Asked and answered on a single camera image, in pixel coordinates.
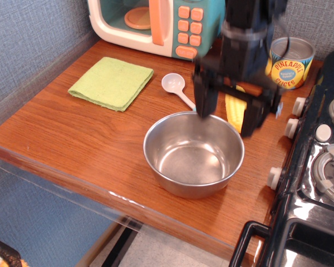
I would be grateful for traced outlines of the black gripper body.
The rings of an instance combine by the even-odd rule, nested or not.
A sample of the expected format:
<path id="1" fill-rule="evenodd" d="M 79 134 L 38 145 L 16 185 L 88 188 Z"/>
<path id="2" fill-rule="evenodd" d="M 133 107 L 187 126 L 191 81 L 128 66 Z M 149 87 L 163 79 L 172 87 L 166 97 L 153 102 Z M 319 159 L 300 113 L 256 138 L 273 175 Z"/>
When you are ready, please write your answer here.
<path id="1" fill-rule="evenodd" d="M 284 12 L 283 1 L 226 1 L 220 28 L 222 45 L 218 57 L 207 54 L 195 63 L 194 73 L 213 77 L 217 90 L 223 80 L 247 82 L 262 88 L 270 105 L 277 98 L 277 86 L 265 75 L 274 23 Z"/>

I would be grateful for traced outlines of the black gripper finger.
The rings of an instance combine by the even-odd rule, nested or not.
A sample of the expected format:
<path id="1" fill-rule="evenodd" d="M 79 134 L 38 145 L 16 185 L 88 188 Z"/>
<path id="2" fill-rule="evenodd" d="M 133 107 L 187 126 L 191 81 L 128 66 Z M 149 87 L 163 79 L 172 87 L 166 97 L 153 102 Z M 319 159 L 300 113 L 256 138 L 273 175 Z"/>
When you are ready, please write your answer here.
<path id="1" fill-rule="evenodd" d="M 247 99 L 247 108 L 244 111 L 244 118 L 241 130 L 241 136 L 251 137 L 254 130 L 264 123 L 270 113 L 270 103 L 263 96 L 252 96 Z"/>
<path id="2" fill-rule="evenodd" d="M 218 90 L 215 82 L 213 77 L 203 72 L 193 74 L 196 111 L 201 118 L 211 115 L 217 107 Z"/>

